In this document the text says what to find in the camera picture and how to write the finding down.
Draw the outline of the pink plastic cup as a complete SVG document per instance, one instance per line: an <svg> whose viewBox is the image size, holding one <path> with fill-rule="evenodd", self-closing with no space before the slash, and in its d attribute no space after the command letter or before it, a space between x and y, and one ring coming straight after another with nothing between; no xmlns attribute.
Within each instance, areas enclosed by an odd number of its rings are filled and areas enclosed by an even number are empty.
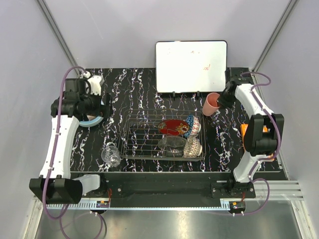
<svg viewBox="0 0 319 239"><path fill-rule="evenodd" d="M219 105L217 102L219 96L220 96L219 93L209 93L207 95L202 108L202 113L205 116L211 116L219 109Z"/></svg>

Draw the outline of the blue geometric patterned bowl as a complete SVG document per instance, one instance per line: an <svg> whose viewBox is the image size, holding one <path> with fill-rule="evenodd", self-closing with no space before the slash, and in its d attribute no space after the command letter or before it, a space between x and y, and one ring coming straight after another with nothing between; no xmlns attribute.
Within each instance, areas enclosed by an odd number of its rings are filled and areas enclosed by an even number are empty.
<svg viewBox="0 0 319 239"><path fill-rule="evenodd" d="M184 137L197 136L201 130L201 124L199 118L194 115L189 115L186 119L189 125L189 130L184 134Z"/></svg>

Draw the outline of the clear faceted glass tumbler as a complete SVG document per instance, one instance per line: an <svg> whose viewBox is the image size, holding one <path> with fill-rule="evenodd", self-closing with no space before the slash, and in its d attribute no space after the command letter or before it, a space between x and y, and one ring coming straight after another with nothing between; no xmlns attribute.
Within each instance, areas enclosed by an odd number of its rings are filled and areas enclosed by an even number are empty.
<svg viewBox="0 0 319 239"><path fill-rule="evenodd" d="M102 160L110 167L117 167L121 163L119 150L113 145L107 145L101 153Z"/></svg>

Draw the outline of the red floral plate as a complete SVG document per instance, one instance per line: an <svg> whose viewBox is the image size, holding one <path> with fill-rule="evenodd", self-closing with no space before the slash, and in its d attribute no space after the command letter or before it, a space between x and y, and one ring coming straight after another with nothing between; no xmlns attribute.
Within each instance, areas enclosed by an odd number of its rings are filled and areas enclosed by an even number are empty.
<svg viewBox="0 0 319 239"><path fill-rule="evenodd" d="M184 135L189 129L189 124L180 119L166 119L158 124L159 132L173 136Z"/></svg>

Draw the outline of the brown checkered patterned bowl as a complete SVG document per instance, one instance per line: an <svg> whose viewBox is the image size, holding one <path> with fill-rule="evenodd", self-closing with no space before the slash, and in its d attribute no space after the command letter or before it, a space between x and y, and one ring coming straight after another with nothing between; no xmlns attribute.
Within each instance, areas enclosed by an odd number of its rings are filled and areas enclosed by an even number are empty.
<svg viewBox="0 0 319 239"><path fill-rule="evenodd" d="M202 145L200 144L199 139L195 136L188 137L187 144L185 145L183 150L184 158L199 157L201 153Z"/></svg>

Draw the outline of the clear glass bowl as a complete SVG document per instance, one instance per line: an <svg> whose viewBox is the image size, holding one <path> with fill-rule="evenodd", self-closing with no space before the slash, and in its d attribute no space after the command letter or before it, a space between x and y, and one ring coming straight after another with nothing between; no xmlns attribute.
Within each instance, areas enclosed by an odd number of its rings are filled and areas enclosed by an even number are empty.
<svg viewBox="0 0 319 239"><path fill-rule="evenodd" d="M165 157L183 157L188 141L180 136L167 135L158 142L158 148Z"/></svg>

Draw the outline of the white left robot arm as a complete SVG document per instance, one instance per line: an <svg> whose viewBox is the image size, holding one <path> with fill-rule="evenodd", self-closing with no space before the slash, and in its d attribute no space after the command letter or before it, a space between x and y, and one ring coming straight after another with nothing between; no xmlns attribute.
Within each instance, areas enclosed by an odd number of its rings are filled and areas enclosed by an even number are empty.
<svg viewBox="0 0 319 239"><path fill-rule="evenodd" d="M71 178L70 161L73 140L78 127L95 126L112 112L110 94L102 94L104 78L66 79L62 95L51 105L52 130L49 148L38 178L29 188L45 204L77 204L92 192L103 197L108 185L97 174Z"/></svg>

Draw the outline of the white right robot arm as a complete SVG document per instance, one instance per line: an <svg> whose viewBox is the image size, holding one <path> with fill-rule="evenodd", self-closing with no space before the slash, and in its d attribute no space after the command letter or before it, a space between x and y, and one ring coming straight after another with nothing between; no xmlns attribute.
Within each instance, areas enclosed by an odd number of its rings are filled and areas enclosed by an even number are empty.
<svg viewBox="0 0 319 239"><path fill-rule="evenodd" d="M223 108L239 101L250 118L243 139L245 152L233 170L234 180L226 185L228 195L234 198L244 192L243 183L253 181L259 165L274 160L280 151L284 116L274 113L256 91L270 83L270 77L263 73L244 72L231 78L217 99Z"/></svg>

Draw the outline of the light blue headphones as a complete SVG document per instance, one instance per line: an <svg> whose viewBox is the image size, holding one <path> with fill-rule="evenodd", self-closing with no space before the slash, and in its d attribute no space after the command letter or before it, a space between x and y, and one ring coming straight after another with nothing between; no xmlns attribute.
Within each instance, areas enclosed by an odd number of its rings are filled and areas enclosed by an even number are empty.
<svg viewBox="0 0 319 239"><path fill-rule="evenodd" d="M85 105L84 111L81 114L81 120L79 126L81 127L93 127L98 125L103 119L103 107L104 103L88 103Z"/></svg>

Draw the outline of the orange treehouse book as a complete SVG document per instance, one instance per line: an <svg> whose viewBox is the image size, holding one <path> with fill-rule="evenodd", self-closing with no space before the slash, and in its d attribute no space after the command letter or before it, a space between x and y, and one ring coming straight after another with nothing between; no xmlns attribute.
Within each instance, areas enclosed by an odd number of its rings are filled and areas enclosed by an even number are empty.
<svg viewBox="0 0 319 239"><path fill-rule="evenodd" d="M241 136L242 136L242 143L243 143L243 147L244 147L245 151L246 151L246 147L245 147L245 143L244 143L244 138L245 138L245 134L246 134L247 128L248 128L248 124L241 124L241 126L240 126Z"/></svg>

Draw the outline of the white dry-erase board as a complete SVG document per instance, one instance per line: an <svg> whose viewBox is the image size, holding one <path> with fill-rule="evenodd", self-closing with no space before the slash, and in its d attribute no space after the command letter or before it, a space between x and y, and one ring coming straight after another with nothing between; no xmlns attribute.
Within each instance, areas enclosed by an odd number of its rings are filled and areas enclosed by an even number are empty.
<svg viewBox="0 0 319 239"><path fill-rule="evenodd" d="M227 42L156 43L156 90L159 93L221 92L225 89Z"/></svg>

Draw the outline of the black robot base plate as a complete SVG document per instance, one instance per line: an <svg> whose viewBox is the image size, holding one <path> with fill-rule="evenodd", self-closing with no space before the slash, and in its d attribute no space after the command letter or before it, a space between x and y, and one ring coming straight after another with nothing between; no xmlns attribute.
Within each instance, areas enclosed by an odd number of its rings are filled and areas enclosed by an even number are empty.
<svg viewBox="0 0 319 239"><path fill-rule="evenodd" d="M254 199L252 183L229 187L230 173L218 172L103 172L101 186L86 198L106 198L112 208L204 208L220 199Z"/></svg>

